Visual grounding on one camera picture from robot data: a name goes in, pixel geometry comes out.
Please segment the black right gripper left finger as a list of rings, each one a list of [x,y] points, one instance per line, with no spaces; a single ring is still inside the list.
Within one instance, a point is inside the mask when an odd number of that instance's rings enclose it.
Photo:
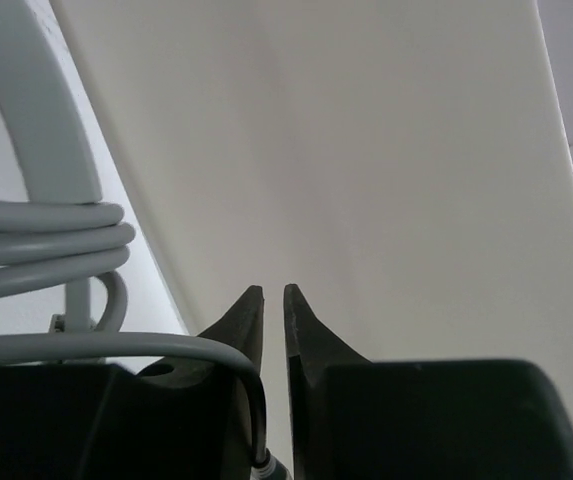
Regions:
[[[0,479],[246,479],[266,463],[264,298],[197,336],[0,335]]]

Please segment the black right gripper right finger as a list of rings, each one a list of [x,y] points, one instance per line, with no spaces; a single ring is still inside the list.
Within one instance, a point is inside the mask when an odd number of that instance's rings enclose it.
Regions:
[[[297,479],[573,479],[573,424],[517,359],[372,361],[283,296]]]

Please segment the white grey headphones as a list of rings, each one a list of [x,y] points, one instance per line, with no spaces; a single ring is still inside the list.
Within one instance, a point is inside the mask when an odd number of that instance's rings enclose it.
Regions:
[[[0,113],[28,200],[0,200],[0,298],[62,284],[65,332],[89,331],[90,280],[107,262],[105,204],[92,152],[65,77],[23,1],[0,1]]]

